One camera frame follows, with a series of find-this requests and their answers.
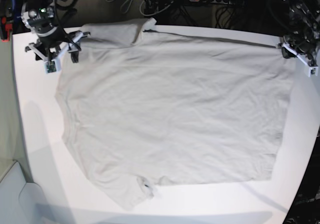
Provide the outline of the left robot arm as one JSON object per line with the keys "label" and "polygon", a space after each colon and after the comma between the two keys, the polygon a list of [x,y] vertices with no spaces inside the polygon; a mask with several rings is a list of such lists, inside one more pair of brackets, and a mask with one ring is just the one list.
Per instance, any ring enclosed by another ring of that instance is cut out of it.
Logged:
{"label": "left robot arm", "polygon": [[287,24],[274,14],[271,0],[267,0],[271,16],[287,31],[278,47],[284,58],[298,58],[315,67],[320,50],[320,4],[318,0],[282,1],[288,3]]}

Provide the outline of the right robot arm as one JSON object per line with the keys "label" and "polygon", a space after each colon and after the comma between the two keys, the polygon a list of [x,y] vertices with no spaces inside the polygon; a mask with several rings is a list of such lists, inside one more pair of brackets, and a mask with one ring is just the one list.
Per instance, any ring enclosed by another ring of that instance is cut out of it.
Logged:
{"label": "right robot arm", "polygon": [[26,28],[37,35],[35,43],[30,43],[25,51],[33,51],[35,59],[53,64],[54,58],[62,51],[61,43],[66,43],[73,63],[79,61],[81,47],[75,40],[76,33],[66,33],[64,24],[77,13],[78,0],[27,0],[21,8],[21,20]]}

